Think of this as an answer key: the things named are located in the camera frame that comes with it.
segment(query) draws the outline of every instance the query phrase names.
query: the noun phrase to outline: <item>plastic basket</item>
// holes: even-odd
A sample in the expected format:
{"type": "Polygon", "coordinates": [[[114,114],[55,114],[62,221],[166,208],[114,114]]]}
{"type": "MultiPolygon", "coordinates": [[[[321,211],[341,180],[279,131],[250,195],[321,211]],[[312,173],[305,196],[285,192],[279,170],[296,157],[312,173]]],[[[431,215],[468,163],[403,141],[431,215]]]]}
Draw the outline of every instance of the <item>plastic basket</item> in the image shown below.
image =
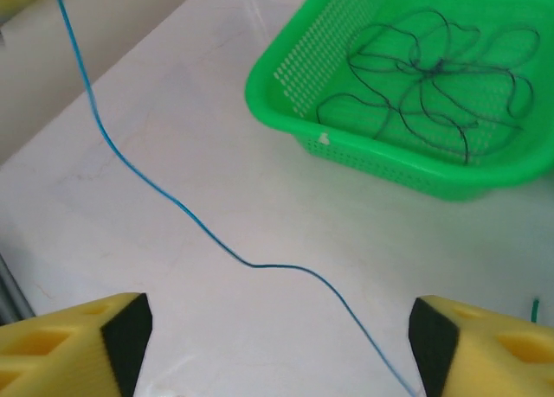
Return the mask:
{"type": "MultiPolygon", "coordinates": [[[[246,100],[250,111],[261,122],[292,133],[315,156],[443,199],[473,198],[493,188],[530,181],[554,164],[550,90],[554,71],[551,64],[553,11],[554,0],[306,0],[254,66],[246,87],[246,100]],[[466,55],[458,53],[458,64],[485,59],[488,71],[494,71],[490,68],[492,64],[505,71],[501,75],[479,76],[475,72],[450,76],[457,77],[455,83],[447,75],[441,75],[441,87],[451,87],[457,93],[456,98],[466,102],[464,104],[477,105],[471,110],[479,112],[480,120],[476,123],[479,127],[471,124],[466,108],[462,116],[466,128],[463,131],[458,126],[445,126],[447,120],[442,115],[433,115],[433,121],[429,121],[430,115],[426,121],[414,115],[410,122],[419,128],[420,135],[432,141],[427,144],[407,131],[399,119],[399,112],[393,112],[387,120],[389,109],[364,106],[341,93],[363,95],[368,99],[367,86],[353,75],[347,58],[352,43],[362,41],[362,36],[369,35],[364,31],[372,31],[378,23],[401,21],[402,29],[396,26],[397,29],[419,30],[428,49],[444,48],[445,40],[440,33],[425,36],[425,32],[433,30],[437,17],[434,11],[437,10],[450,22],[463,24],[461,29],[450,27],[454,32],[449,37],[451,42],[459,41],[465,47],[465,40],[452,37],[456,32],[465,35],[474,27],[478,28],[478,31],[471,31],[479,32],[472,47],[448,45],[467,51],[466,55]],[[510,68],[512,74],[507,74],[509,63],[514,66],[510,68]],[[528,79],[532,88],[524,79],[528,79]],[[519,87],[517,92],[513,91],[514,84],[519,87]],[[521,93],[523,89],[526,89],[525,98],[510,97],[511,93],[521,93]],[[513,105],[518,99],[531,101],[524,116],[509,119],[509,127],[505,119],[508,117],[506,95],[513,105]],[[322,101],[335,99],[333,96],[344,98],[325,103],[323,121],[322,101]],[[466,143],[461,142],[464,140],[462,133],[467,134],[466,143]],[[444,150],[443,144],[453,146],[444,150]],[[464,144],[464,153],[460,150],[461,144],[464,144]]],[[[405,58],[409,61],[422,61],[414,56],[412,48],[408,49],[407,44],[413,40],[406,38],[396,31],[378,37],[371,43],[378,48],[378,51],[371,51],[371,58],[375,60],[375,55],[383,52],[390,55],[408,53],[409,57],[405,58]]],[[[443,60],[439,60],[438,55],[429,59],[428,71],[433,68],[433,59],[443,60]]],[[[401,66],[404,71],[408,70],[406,62],[397,68],[401,66]]],[[[378,84],[380,92],[396,96],[392,99],[399,99],[400,90],[406,88],[407,83],[398,76],[402,77],[402,73],[392,76],[374,72],[362,74],[366,82],[378,84]]],[[[448,101],[445,95],[441,97],[433,85],[425,87],[434,91],[425,97],[430,101],[425,105],[432,108],[428,110],[447,112],[449,116],[456,114],[456,105],[453,105],[456,101],[448,101]]],[[[410,94],[412,107],[417,104],[416,95],[410,94]]]]}

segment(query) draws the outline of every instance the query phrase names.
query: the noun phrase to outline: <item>wall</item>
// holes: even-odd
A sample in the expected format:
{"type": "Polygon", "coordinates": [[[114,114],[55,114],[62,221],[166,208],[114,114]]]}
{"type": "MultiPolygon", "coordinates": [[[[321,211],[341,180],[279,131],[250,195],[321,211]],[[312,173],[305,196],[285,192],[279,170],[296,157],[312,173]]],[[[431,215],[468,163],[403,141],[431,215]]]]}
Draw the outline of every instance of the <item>wall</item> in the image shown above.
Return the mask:
{"type": "MultiPolygon", "coordinates": [[[[97,79],[184,0],[65,1],[97,79]]],[[[2,31],[0,163],[83,91],[55,0],[33,4],[2,31]]]]}

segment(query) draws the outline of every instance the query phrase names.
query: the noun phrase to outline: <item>blue cable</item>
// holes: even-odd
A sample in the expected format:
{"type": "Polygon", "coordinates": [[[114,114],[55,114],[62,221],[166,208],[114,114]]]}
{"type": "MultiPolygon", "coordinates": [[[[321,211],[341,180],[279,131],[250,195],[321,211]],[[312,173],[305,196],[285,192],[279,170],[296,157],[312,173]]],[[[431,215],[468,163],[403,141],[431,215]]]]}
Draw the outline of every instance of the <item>blue cable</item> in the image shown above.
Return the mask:
{"type": "Polygon", "coordinates": [[[96,120],[96,125],[100,129],[100,133],[102,137],[106,140],[107,145],[110,147],[110,149],[113,151],[113,153],[119,158],[121,162],[123,162],[127,168],[129,168],[132,172],[134,172],[140,179],[142,179],[145,183],[147,183],[150,187],[152,187],[156,192],[158,192],[163,198],[166,198],[167,200],[173,202],[176,206],[181,208],[183,212],[185,212],[221,249],[223,249],[225,252],[227,252],[233,259],[237,260],[242,265],[245,265],[247,267],[250,267],[251,269],[289,269],[289,270],[297,270],[300,272],[307,273],[311,276],[314,276],[317,280],[319,280],[321,283],[323,283],[325,286],[327,286],[340,300],[340,303],[343,304],[343,306],[346,308],[352,319],[354,319],[354,322],[358,325],[359,329],[364,333],[365,337],[370,342],[371,346],[375,349],[375,351],[379,354],[381,357],[381,360],[383,360],[384,364],[387,366],[389,371],[395,376],[395,378],[398,380],[398,382],[404,387],[404,389],[408,392],[408,394],[411,397],[416,397],[416,391],[408,384],[406,380],[402,377],[402,375],[394,368],[392,363],[388,360],[384,352],[381,350],[379,345],[375,342],[373,337],[371,336],[370,332],[364,327],[364,325],[361,323],[359,318],[356,316],[354,311],[351,309],[351,307],[346,303],[346,300],[343,298],[343,296],[340,294],[340,292],[333,286],[331,283],[329,283],[323,276],[319,276],[315,271],[308,269],[303,266],[296,266],[296,265],[276,265],[276,264],[267,264],[267,265],[256,265],[254,263],[250,263],[243,259],[241,256],[239,256],[237,253],[235,253],[230,247],[228,247],[225,243],[223,243],[219,238],[212,233],[212,231],[206,227],[206,225],[198,218],[196,215],[190,211],[187,206],[185,206],[182,202],[180,202],[176,197],[169,194],[167,191],[165,191],[163,188],[161,188],[159,185],[157,185],[152,179],[150,179],[148,176],[143,174],[135,165],[131,163],[118,149],[118,147],[115,145],[115,143],[110,138],[110,135],[108,134],[106,128],[104,127],[104,124],[102,123],[102,118],[100,116],[100,113],[98,111],[98,106],[96,104],[96,98],[94,97],[94,91],[91,84],[91,81],[88,77],[87,68],[85,67],[85,62],[83,61],[83,57],[81,54],[81,49],[79,47],[79,43],[77,42],[77,39],[75,38],[75,32],[73,30],[73,27],[71,25],[71,22],[69,21],[69,15],[68,11],[66,10],[65,3],[63,0],[57,0],[58,5],[60,7],[61,16],[63,17],[63,22],[65,23],[66,29],[68,31],[69,40],[71,41],[71,45],[73,47],[73,51],[75,54],[75,59],[77,61],[77,66],[79,67],[79,71],[81,72],[81,77],[83,80],[83,83],[85,85],[85,90],[88,95],[88,101],[90,104],[90,108],[93,112],[94,119],[96,120]]]}

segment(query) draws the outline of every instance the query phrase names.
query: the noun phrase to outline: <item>green wire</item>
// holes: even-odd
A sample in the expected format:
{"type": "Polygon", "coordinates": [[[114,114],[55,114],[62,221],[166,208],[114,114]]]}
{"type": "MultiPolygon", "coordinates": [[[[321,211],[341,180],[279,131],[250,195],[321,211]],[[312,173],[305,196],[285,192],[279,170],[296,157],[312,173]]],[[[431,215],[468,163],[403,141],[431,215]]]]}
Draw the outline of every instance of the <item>green wire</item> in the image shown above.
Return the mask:
{"type": "Polygon", "coordinates": [[[531,310],[531,322],[537,323],[538,304],[540,300],[538,298],[533,299],[533,309],[531,310]]]}

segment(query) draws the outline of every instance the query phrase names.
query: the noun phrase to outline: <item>white table surface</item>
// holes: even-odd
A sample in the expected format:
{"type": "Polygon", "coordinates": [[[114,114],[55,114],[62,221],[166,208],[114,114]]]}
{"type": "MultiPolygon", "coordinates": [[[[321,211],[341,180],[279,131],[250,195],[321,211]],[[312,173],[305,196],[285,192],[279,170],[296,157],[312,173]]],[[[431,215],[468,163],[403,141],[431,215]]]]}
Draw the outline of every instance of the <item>white table surface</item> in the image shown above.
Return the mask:
{"type": "MultiPolygon", "coordinates": [[[[248,113],[248,72],[301,2],[183,4],[95,86],[122,151],[245,258],[328,277],[414,387],[419,295],[529,317],[538,294],[554,323],[554,178],[440,202],[248,113]]],[[[2,167],[0,252],[38,313],[148,292],[138,396],[405,395],[322,284],[239,266],[126,170],[85,96],[2,167]]]]}

